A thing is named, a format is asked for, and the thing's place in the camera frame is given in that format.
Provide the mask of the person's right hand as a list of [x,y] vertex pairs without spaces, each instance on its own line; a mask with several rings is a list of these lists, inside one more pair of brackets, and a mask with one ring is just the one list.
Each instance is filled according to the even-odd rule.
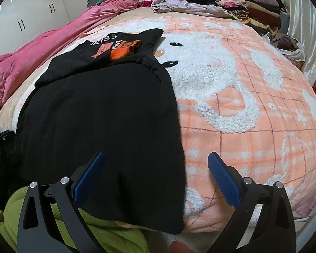
[[169,253],[196,253],[194,250],[189,248],[186,244],[179,240],[173,241],[168,249]]

